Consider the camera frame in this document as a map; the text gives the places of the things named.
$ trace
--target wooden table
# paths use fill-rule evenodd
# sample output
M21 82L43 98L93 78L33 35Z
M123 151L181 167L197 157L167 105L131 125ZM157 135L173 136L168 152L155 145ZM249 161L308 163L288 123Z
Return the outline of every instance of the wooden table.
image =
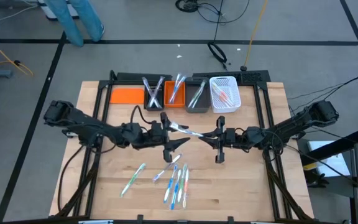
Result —
M92 115L93 112L97 86L98 82L82 83L76 107L88 115ZM115 88L142 87L115 85L113 91ZM248 126L259 126L253 88L251 86L240 86L239 88L242 106L235 113L223 114L226 117L226 127L245 129ZM268 83L268 92L275 123L288 119L290 113L283 84ZM101 119L103 110L104 96L105 93L102 96L99 119ZM262 92L260 92L260 100L265 112ZM133 107L134 105L111 104L107 123L115 126L128 123ZM212 110L206 114L189 114L184 108L170 108L165 112L171 121L189 125L191 130L199 133L214 130L216 119L219 116ZM143 114L148 121L159 120L159 112L143 110ZM135 114L134 120L149 127L142 122L138 113ZM171 139L183 136L182 133L170 134ZM296 147L296 142L290 141L289 145ZM103 150L109 149L111 146L112 143L105 139ZM77 138L68 140L62 167L78 148ZM160 146L136 151L131 147L125 149L117 147L113 151L103 154L91 218L134 220L138 214L143 214L145 220L223 221L227 220L228 216L233 216L235 221L274 221L265 162L260 150L251 149L250 153L244 153L242 150L227 148L224 149L225 162L215 164L217 150L212 150L211 146L197 138L192 138L180 146L173 153L173 157L183 153L179 165L182 167L184 163L187 163L190 168L187 209L184 210L177 205L176 209L171 211L168 209L168 205L162 202L171 172L163 175L156 184L152 182L152 177L166 165L162 157L162 149L163 147ZM68 201L78 186L84 152L83 150L71 161L65 172L62 205ZM143 162L147 164L146 169L125 196L120 198L121 190ZM282 162L289 192L306 214L313 217L299 154L293 149L285 149L282 154ZM282 195L278 189L277 192L280 214L281 217L284 217ZM84 202L87 196L86 190L81 206L80 213L82 214L84 214ZM56 188L50 214L57 212Z

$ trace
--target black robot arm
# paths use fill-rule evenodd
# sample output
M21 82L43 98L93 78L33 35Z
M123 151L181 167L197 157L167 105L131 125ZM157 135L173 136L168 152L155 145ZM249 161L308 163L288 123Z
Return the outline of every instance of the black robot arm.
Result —
M282 149L291 136L302 133L312 126L325 127L335 123L339 115L328 101L319 101L304 108L279 124L268 129L248 127L242 134L236 130L241 128L226 128L224 130L224 117L220 116L216 121L216 129L210 133L202 134L200 139L213 149L218 150L216 163L224 162L223 147L242 149L249 152L252 147L258 149Z
M132 145L134 149L146 147L164 146L163 158L166 162L172 161L171 152L187 142L190 138L170 140L168 132L175 130L170 127L171 122L165 113L160 114L161 123L156 121L148 122L150 129L145 129L139 123L122 123L120 126L111 126L99 121L82 111L74 108L70 102L52 101L44 115L45 124L66 128L78 135L80 144L86 147L97 147L101 136L106 136L117 147L125 148Z

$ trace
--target blue toothbrush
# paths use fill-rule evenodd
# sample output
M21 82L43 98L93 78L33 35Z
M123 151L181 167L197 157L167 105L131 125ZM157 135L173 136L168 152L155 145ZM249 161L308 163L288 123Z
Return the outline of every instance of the blue toothbrush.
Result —
M173 178L175 177L175 172L177 171L177 169L178 169L178 165L175 165L174 168L173 168L173 172L172 172L171 179L169 180L169 184L168 184L168 187L167 187L167 191L165 192L164 203L166 203L167 200L168 200L169 191L171 191L171 186L172 186Z
M178 171L178 178L177 178L177 182L175 184L175 191L173 192L173 195L172 195L171 210L173 210L175 208L175 200L177 199L177 194L178 194L180 174L181 174L181 170Z

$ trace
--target white basket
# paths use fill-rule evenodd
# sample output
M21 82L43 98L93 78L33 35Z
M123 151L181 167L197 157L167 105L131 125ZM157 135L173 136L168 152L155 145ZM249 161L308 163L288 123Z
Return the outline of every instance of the white basket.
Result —
M234 103L234 106L228 107L219 99L213 91L212 82L215 82L217 86L225 92L227 97ZM237 86L236 78L234 77L214 77L209 79L209 89L211 91L211 104L214 113L232 113L235 112L241 106L241 98L239 93L239 87Z

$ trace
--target person's leg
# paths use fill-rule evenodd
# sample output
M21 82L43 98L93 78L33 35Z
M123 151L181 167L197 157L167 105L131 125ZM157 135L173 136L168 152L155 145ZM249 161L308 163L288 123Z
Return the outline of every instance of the person's leg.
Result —
M82 47L84 45L84 39L77 26L74 23L73 18L67 8L65 0L45 0L45 3L50 10L56 15L57 19L63 26L67 39L74 45Z
M70 3L77 11L92 40L99 41L102 38L104 27L91 3L88 0L70 0Z

